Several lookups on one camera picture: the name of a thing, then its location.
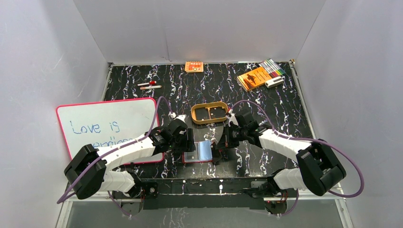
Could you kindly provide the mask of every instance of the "table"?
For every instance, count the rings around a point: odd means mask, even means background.
[[[312,137],[296,82],[292,76],[289,62],[279,65],[286,71],[283,86],[276,88],[258,87],[250,92],[244,91],[236,82],[236,77],[253,70],[257,63],[205,64],[203,73],[186,73],[184,65],[151,66],[112,66],[105,92],[105,101],[159,96],[168,98],[172,110],[177,114],[190,116],[195,104],[223,101],[229,107],[243,99],[260,104],[272,119],[275,127],[282,133],[298,137]],[[140,90],[137,84],[157,81],[161,89]],[[258,122],[264,121],[256,107],[241,104],[240,109],[251,110]],[[159,109],[161,124],[169,121],[165,104]],[[194,130],[195,141],[219,140],[222,123],[195,125],[188,122]],[[218,165],[210,162],[182,162],[181,154],[167,152],[162,162],[136,165],[140,178],[235,178],[265,177],[282,168],[294,168],[295,163],[271,150],[263,150],[248,142],[241,142],[236,149],[228,150]]]

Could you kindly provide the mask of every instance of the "red whiteboard frame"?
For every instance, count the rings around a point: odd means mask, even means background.
[[[114,101],[98,101],[98,102],[89,102],[89,103],[80,103],[80,104],[64,104],[64,105],[58,106],[56,108],[56,115],[58,116],[59,126],[60,126],[60,129],[62,131],[64,142],[66,143],[66,146],[67,146],[68,155],[70,156],[70,160],[73,160],[73,157],[71,157],[70,148],[68,147],[67,139],[66,139],[66,136],[65,136],[64,131],[63,131],[62,123],[60,121],[60,117],[59,117],[59,113],[58,113],[59,108],[61,108],[61,107],[69,107],[69,106],[89,105],[89,104],[94,105],[94,104],[100,104],[100,103],[125,102],[125,101],[133,101],[133,100],[147,100],[147,99],[154,101],[154,106],[155,106],[155,108],[157,108],[156,107],[157,103],[155,102],[155,100],[152,97],[134,98],[134,99],[125,99],[125,100],[114,100]],[[160,120],[158,118],[158,115],[157,115],[156,120],[157,120],[157,125],[160,126]],[[159,161],[154,161],[154,162],[153,161],[147,161],[147,162],[140,162],[140,163],[135,163],[135,164],[158,163],[158,162],[162,162],[164,160],[164,157],[165,157],[165,153],[163,153],[163,158],[161,160],[159,160]]]

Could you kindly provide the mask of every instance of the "book cover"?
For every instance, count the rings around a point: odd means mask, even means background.
[[[249,71],[237,77],[238,83],[247,92],[263,85],[267,80],[270,79],[272,79],[272,77],[263,67],[258,67],[252,71]]]

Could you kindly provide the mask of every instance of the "marble tabletop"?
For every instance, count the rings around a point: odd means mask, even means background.
[[[204,64],[203,73],[186,73],[184,65],[112,66],[107,84],[105,101],[160,96],[169,99],[172,110],[190,116],[195,104],[223,101],[228,107],[239,100],[251,100],[260,104],[274,126],[282,133],[298,137],[312,137],[300,96],[288,62],[279,65],[286,71],[284,84],[276,88],[258,87],[250,92],[238,85],[236,77],[253,70],[257,63]],[[137,84],[157,81],[160,89],[140,90]],[[241,104],[241,109],[250,110],[258,123],[264,121],[262,113],[254,106]],[[168,108],[164,103],[158,111],[160,124],[169,121]],[[222,123],[196,125],[190,121],[195,142],[218,141]],[[236,149],[224,152],[222,160],[211,162],[183,163],[182,154],[167,152],[158,163],[135,165],[140,178],[237,178],[264,177],[282,168],[293,168],[295,163],[274,151],[258,148],[241,142]]]

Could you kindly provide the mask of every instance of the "whiteboard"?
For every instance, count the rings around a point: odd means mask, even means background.
[[[150,128],[154,112],[155,100],[152,98],[68,104],[56,109],[70,158],[87,144],[97,148],[137,138]],[[133,162],[162,160],[163,153],[160,153]]]

